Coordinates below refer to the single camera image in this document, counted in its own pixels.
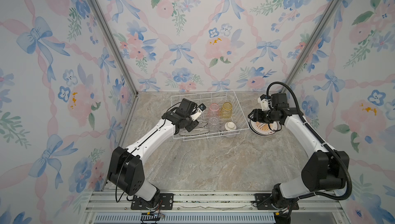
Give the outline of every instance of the pink glass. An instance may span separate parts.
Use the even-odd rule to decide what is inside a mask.
[[[220,107],[217,103],[213,103],[210,105],[209,112],[208,112],[207,116],[209,118],[220,116]]]

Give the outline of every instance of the dish rack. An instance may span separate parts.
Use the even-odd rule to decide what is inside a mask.
[[[203,103],[206,106],[206,110],[200,115],[197,119],[200,124],[195,128],[204,128],[208,129],[209,132],[201,135],[193,135],[193,136],[181,136],[180,133],[173,135],[174,139],[183,139],[183,141],[203,139],[203,138],[215,138],[222,137],[229,132],[223,132],[222,129],[226,122],[234,122],[236,124],[236,130],[231,131],[232,134],[239,134],[242,130],[248,130],[247,119],[243,113],[239,100],[237,99],[236,93],[234,90],[225,90],[225,91],[217,91],[217,92],[206,92],[206,93],[191,93],[191,94],[182,94],[171,96],[171,106],[180,102],[183,98],[189,99],[192,102],[195,102],[197,105]],[[230,102],[232,104],[232,116],[230,118],[222,118],[220,116],[220,130],[210,130],[209,125],[202,127],[202,123],[208,123],[209,118],[207,116],[209,107],[212,103],[217,103],[222,108],[222,104],[225,102]]]

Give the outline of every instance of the wallpapered wall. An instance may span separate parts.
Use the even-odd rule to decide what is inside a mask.
[[[342,206],[353,224],[395,223],[394,2],[343,0],[291,86],[319,134],[350,156]]]
[[[130,91],[86,0],[0,7],[0,223],[78,223]]]
[[[139,91],[283,81],[327,0],[98,0]]]

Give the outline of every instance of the black mounting plate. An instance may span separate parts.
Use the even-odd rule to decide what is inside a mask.
[[[258,210],[276,210],[271,205],[272,201],[270,201],[270,200],[259,205],[259,203],[261,203],[265,199],[269,198],[270,195],[271,195],[271,193],[256,193],[256,194],[254,194],[255,202],[256,202],[256,205],[258,206]],[[285,207],[288,207],[288,203],[285,203],[284,205],[280,206],[280,208],[285,208]],[[298,210],[298,209],[299,209],[299,205],[297,203],[295,203],[294,206],[292,207],[292,210]]]
[[[159,202],[162,201],[161,210],[172,210],[173,208],[173,193],[159,193]],[[133,200],[131,202],[131,210],[148,210],[141,202],[141,198],[133,196]]]

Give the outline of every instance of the wall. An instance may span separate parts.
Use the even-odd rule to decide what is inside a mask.
[[[262,91],[272,81],[284,81],[328,4],[327,0],[98,3],[140,91]]]
[[[78,223],[130,91],[86,0],[0,7],[0,223]]]
[[[394,1],[343,0],[291,86],[318,133],[350,156],[342,206],[353,224],[395,222]]]

